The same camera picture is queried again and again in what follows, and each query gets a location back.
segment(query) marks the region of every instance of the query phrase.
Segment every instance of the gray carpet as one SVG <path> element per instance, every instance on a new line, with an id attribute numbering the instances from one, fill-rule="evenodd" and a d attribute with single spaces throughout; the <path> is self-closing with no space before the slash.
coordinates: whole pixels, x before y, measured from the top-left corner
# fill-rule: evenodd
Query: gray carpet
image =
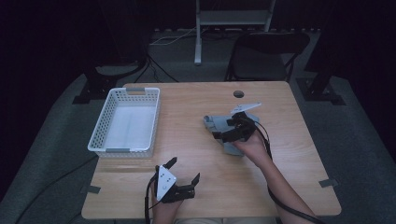
<path id="1" fill-rule="evenodd" d="M 165 32 L 156 34 L 180 35 Z M 297 60 L 293 77 L 314 77 L 304 71 L 318 39 L 311 34 L 308 49 Z M 206 40 L 203 63 L 196 66 L 194 38 L 179 39 L 166 46 L 150 46 L 149 55 L 169 75 L 180 82 L 222 81 L 234 38 Z M 153 65 L 138 82 L 172 82 Z M 122 72 L 124 67 L 98 68 L 103 73 Z M 118 81 L 117 86 L 134 82 L 139 73 Z M 0 223 L 143 223 L 142 220 L 86 220 L 79 214 L 84 203 L 84 187 L 90 184 L 97 162 L 87 149 L 104 100 L 72 105 L 85 77 L 81 75 L 59 97 L 43 124 L 29 154 L 0 204 Z M 395 223 L 396 166 L 347 80 L 332 77 L 331 85 L 346 105 L 306 102 L 295 79 L 290 86 L 312 134 L 319 155 L 342 206 L 342 213 L 323 217 L 326 223 Z"/>

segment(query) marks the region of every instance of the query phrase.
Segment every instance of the human hand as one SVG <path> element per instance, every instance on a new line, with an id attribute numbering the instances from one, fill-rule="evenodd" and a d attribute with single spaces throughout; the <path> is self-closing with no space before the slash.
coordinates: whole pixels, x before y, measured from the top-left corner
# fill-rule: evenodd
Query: human hand
<path id="1" fill-rule="evenodd" d="M 233 142 L 233 145 L 243 151 L 245 155 L 258 167 L 261 167 L 261 164 L 270 159 L 265 148 L 265 144 L 258 131 L 255 131 L 246 142 L 235 141 Z"/>
<path id="2" fill-rule="evenodd" d="M 154 184 L 155 182 L 153 182 L 150 186 L 151 204 L 156 204 L 152 208 L 153 224 L 171 224 L 173 223 L 177 210 L 183 201 L 177 201 L 174 203 L 158 203 L 158 200 L 155 197 Z"/>

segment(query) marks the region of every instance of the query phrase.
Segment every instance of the human arm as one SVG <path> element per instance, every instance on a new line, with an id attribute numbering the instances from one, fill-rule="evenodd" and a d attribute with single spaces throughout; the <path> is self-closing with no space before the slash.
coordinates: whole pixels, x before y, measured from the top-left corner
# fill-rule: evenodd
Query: human arm
<path id="1" fill-rule="evenodd" d="M 157 198 L 154 193 L 154 183 L 151 184 L 151 204 L 157 204 Z M 152 208 L 153 222 L 152 224 L 172 224 L 175 220 L 178 208 L 183 201 L 174 203 L 158 203 Z"/>
<path id="2" fill-rule="evenodd" d="M 309 206 L 296 193 L 289 182 L 277 169 L 266 151 L 262 137 L 257 131 L 251 135 L 246 142 L 236 141 L 233 142 L 233 144 L 242 150 L 245 155 L 257 167 L 259 167 L 265 179 L 267 180 L 268 188 L 283 204 L 311 217 L 315 217 L 315 214 L 312 212 Z M 282 222 L 285 224 L 311 223 L 308 220 L 295 216 L 278 205 L 276 205 L 276 209 L 280 218 L 282 219 Z"/>

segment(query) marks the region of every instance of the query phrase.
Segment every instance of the black chair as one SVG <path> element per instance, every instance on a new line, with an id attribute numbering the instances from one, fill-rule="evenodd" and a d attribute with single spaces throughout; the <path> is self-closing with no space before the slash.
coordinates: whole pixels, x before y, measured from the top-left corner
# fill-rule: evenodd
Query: black chair
<path id="1" fill-rule="evenodd" d="M 294 60 L 309 43 L 304 33 L 251 33 L 241 35 L 233 46 L 224 81 L 289 82 Z M 282 54 L 292 54 L 284 63 Z"/>

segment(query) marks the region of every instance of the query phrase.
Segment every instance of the white plastic basket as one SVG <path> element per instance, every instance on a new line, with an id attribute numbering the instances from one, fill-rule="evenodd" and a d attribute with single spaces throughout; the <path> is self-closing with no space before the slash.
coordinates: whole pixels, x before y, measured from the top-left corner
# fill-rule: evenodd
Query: white plastic basket
<path id="1" fill-rule="evenodd" d="M 111 89 L 88 150 L 99 157 L 151 157 L 160 112 L 160 89 Z"/>

